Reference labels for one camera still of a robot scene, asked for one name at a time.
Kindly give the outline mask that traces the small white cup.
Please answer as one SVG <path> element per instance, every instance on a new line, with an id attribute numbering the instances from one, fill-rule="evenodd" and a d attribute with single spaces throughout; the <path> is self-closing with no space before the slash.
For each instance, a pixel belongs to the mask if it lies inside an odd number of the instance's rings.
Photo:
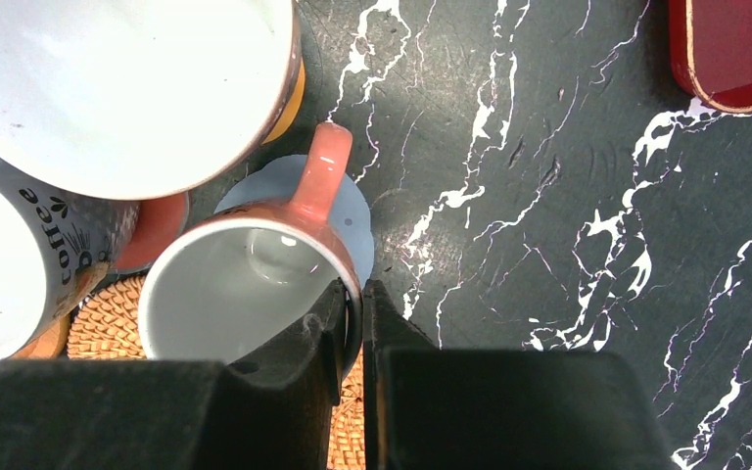
<path id="1" fill-rule="evenodd" d="M 219 211 L 172 242 L 149 270 L 138 334 L 152 360 L 235 362 L 303 317 L 340 281 L 348 296 L 343 366 L 362 342 L 362 294 L 353 259 L 330 214 L 352 134 L 315 127 L 293 196 Z"/>

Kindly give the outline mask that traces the blue round coaster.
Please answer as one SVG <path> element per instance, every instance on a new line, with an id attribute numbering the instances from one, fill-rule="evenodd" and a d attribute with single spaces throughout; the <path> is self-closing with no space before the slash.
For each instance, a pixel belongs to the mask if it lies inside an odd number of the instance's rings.
<path id="1" fill-rule="evenodd" d="M 289 155 L 237 182 L 218 202 L 216 212 L 248 203 L 286 201 L 295 193 L 306 166 L 305 155 Z M 349 252 L 359 284 L 369 278 L 375 257 L 370 207 L 349 176 L 335 197 L 329 222 Z"/>

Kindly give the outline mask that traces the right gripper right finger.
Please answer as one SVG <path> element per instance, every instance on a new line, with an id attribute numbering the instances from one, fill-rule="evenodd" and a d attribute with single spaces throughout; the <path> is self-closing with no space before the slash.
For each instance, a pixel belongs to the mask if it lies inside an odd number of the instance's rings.
<path id="1" fill-rule="evenodd" d="M 370 469 L 669 469 L 651 405 L 609 352 L 441 350 L 384 284 L 363 291 Z"/>

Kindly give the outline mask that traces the orange round coaster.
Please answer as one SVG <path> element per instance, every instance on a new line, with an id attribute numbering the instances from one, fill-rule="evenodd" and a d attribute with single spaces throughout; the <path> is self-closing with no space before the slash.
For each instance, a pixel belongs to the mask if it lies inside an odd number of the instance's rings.
<path id="1" fill-rule="evenodd" d="M 285 106 L 274 126 L 264 138 L 262 144 L 268 144 L 281 137 L 293 124 L 301 108 L 306 91 L 306 67 L 304 60 L 300 60 L 298 74 Z"/>

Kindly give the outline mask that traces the smooth wooden coaster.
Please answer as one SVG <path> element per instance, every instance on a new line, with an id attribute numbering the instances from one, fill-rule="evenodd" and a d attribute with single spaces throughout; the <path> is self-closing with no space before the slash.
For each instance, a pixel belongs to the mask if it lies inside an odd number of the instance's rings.
<path id="1" fill-rule="evenodd" d="M 10 340 L 4 345 L 4 339 L 0 338 L 0 360 L 56 358 L 66 346 L 70 327 L 71 318 L 64 315 L 44 333 L 18 350 L 12 348 Z"/>

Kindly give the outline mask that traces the woven rattan coaster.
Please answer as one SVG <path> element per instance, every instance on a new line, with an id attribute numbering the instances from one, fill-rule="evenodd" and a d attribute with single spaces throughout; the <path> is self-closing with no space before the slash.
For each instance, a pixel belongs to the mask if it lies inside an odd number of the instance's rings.
<path id="1" fill-rule="evenodd" d="M 119 280 L 84 301 L 71 323 L 69 359 L 143 359 L 138 306 L 144 275 Z"/>
<path id="2" fill-rule="evenodd" d="M 344 379 L 341 402 L 332 410 L 328 447 L 328 469 L 364 469 L 365 414 L 363 352 Z"/>

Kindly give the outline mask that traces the white cup floral pattern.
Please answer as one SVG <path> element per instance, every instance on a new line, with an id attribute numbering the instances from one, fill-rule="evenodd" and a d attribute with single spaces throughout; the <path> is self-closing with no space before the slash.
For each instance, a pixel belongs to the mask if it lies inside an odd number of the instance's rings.
<path id="1" fill-rule="evenodd" d="M 293 1 L 0 1 L 0 158 L 146 200 L 247 157 L 297 74 Z"/>

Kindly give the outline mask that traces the red round coaster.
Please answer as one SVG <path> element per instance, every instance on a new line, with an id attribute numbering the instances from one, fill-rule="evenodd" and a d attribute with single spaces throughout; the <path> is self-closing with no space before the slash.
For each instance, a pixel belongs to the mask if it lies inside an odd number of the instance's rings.
<path id="1" fill-rule="evenodd" d="M 113 273 L 130 274 L 150 268 L 183 233 L 189 212 L 188 192 L 141 201 L 133 235 L 114 264 Z"/>

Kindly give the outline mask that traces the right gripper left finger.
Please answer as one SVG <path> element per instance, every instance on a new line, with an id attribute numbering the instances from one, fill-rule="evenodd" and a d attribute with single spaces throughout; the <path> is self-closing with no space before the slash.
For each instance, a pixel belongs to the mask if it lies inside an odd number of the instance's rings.
<path id="1" fill-rule="evenodd" d="M 0 362 L 0 469 L 323 469 L 346 292 L 231 364 Z"/>

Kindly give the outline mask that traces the white cup dark outside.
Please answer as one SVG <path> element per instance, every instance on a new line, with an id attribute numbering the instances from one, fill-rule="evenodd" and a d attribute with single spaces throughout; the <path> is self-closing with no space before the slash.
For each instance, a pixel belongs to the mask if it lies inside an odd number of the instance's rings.
<path id="1" fill-rule="evenodd" d="M 0 159 L 0 360 L 70 313 L 103 280 L 140 205 L 51 186 Z"/>

